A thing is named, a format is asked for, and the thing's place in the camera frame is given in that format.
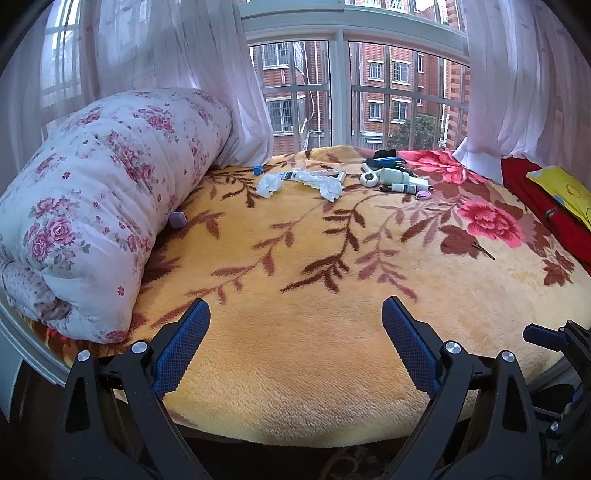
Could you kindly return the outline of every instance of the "tree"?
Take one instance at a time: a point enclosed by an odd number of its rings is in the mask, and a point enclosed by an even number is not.
[[[414,149],[431,150],[433,137],[435,136],[435,117],[431,115],[417,114],[415,125]],[[408,150],[408,137],[410,136],[410,120],[407,119],[396,132],[388,136],[388,149]]]

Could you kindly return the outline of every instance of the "purple object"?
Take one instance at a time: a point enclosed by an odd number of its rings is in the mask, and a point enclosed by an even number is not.
[[[414,197],[417,200],[428,200],[429,198],[431,198],[431,192],[426,192],[425,190],[421,190],[420,192],[417,192],[417,194]]]
[[[187,225],[187,217],[183,212],[173,212],[168,217],[168,224],[172,228],[184,228]]]

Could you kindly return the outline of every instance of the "brick building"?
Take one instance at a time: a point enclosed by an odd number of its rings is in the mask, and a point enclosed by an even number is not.
[[[456,0],[439,0],[444,8],[436,12],[431,6],[415,14],[438,21],[444,18],[452,28],[459,28]],[[347,0],[350,5],[381,8],[382,0]],[[409,0],[385,0],[387,9],[410,13]],[[389,87],[416,91],[461,101],[462,75],[466,72],[465,101],[469,98],[469,70],[436,56],[405,48],[371,43],[351,43],[353,85]],[[252,61],[265,93],[274,130],[274,154],[285,154],[330,145],[330,95],[327,91],[274,92],[274,87],[321,85],[329,83],[327,41],[301,41],[265,44],[251,48]],[[294,65],[293,72],[289,65]],[[406,128],[402,143],[408,137],[408,124],[413,115],[413,100],[404,95],[377,92],[355,92],[352,98],[352,142],[366,148],[384,148],[384,137],[391,138]],[[440,138],[440,147],[455,149],[466,136],[467,112],[432,101],[417,100],[417,118],[429,118],[431,138]],[[431,148],[431,141],[415,147]]]

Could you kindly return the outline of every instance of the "building window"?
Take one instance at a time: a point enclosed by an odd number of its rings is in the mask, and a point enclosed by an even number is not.
[[[392,121],[405,121],[407,119],[407,104],[405,102],[392,103]]]
[[[278,134],[294,131],[291,100],[272,100],[267,102],[273,131]]]
[[[381,120],[382,119],[382,104],[381,103],[369,103],[369,119],[370,120]]]
[[[380,150],[382,148],[382,142],[380,140],[365,140],[365,148]]]
[[[369,80],[383,80],[384,73],[382,70],[382,64],[376,62],[369,62]]]
[[[402,4],[402,0],[389,0],[388,3],[390,5],[390,8],[393,8],[395,10],[404,11],[404,6]]]
[[[408,83],[408,64],[394,62],[394,81]]]
[[[263,45],[262,65],[264,67],[289,66],[287,42],[268,43]]]
[[[301,42],[294,42],[294,57],[295,57],[295,66],[300,69],[303,73],[304,71],[304,50],[302,48]]]

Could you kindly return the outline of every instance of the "blue grip pad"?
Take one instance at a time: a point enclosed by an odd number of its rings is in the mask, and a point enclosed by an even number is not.
[[[565,334],[533,323],[523,330],[523,340],[554,352],[560,352],[569,346]]]
[[[417,332],[412,320],[390,298],[382,306],[382,324],[417,390],[434,398],[441,387],[437,359]]]
[[[201,301],[189,313],[156,361],[152,389],[162,400],[174,392],[209,328],[209,305]]]

